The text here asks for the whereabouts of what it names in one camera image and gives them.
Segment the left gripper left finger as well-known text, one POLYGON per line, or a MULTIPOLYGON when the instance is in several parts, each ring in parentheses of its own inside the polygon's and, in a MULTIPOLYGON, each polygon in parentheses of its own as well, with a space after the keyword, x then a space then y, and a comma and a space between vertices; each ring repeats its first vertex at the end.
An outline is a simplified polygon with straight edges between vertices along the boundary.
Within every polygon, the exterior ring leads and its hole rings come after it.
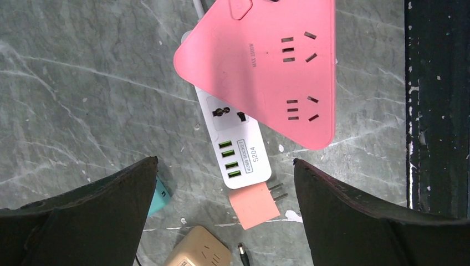
POLYGON ((158 162, 146 157, 66 193, 1 209, 1 264, 133 265, 158 162))

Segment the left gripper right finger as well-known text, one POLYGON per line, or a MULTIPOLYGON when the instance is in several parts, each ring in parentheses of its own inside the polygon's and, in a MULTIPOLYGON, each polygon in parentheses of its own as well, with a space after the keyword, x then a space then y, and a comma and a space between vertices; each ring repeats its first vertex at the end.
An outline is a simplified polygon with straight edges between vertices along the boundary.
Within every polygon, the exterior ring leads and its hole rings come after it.
POLYGON ((385 201, 294 159, 314 265, 468 265, 469 220, 385 201))

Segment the white power strip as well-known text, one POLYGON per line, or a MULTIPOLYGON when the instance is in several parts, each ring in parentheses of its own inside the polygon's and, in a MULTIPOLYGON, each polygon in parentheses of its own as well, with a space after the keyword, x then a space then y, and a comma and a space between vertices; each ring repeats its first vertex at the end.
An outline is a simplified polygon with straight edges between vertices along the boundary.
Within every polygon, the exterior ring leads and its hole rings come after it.
POLYGON ((224 184, 238 189, 272 176, 258 121, 195 87, 224 184))

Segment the pink triangular power strip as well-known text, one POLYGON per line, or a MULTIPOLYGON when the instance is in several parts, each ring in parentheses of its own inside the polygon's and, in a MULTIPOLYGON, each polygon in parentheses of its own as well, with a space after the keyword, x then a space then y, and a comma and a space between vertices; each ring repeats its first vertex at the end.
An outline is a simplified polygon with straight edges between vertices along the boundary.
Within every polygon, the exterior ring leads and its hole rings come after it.
POLYGON ((335 2, 215 1, 175 71, 310 150, 335 134, 335 2))

